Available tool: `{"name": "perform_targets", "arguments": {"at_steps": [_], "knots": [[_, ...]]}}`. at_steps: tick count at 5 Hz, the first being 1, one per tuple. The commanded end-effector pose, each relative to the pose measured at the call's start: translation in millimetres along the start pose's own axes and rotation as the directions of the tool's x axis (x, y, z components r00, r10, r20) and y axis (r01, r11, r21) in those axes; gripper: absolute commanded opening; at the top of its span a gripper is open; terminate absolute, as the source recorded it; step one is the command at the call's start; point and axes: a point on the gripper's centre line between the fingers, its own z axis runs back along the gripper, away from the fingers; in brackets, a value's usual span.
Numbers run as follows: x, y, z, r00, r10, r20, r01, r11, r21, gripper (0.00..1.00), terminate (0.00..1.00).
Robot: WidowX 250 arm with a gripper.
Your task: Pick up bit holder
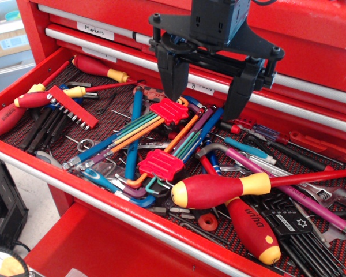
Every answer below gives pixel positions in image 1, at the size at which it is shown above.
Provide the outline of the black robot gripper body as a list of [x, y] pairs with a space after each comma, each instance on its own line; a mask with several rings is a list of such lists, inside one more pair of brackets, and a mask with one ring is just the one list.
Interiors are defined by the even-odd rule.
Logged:
[[258, 78], [271, 88], [285, 53], [250, 29], [249, 9], [250, 1], [193, 1], [190, 15], [155, 13], [149, 17], [151, 50], [156, 56], [162, 43], [188, 64], [228, 75], [240, 72], [246, 59], [263, 59]]

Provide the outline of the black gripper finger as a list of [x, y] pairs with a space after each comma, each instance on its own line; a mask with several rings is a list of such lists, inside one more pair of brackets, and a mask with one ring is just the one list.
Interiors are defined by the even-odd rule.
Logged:
[[245, 108], [254, 90], [262, 88], [264, 81], [258, 75], [262, 72], [263, 59], [246, 59], [244, 68], [233, 77], [224, 105], [223, 120], [237, 119]]
[[162, 43], [157, 47], [156, 57], [164, 93], [175, 102], [187, 87], [189, 64]]

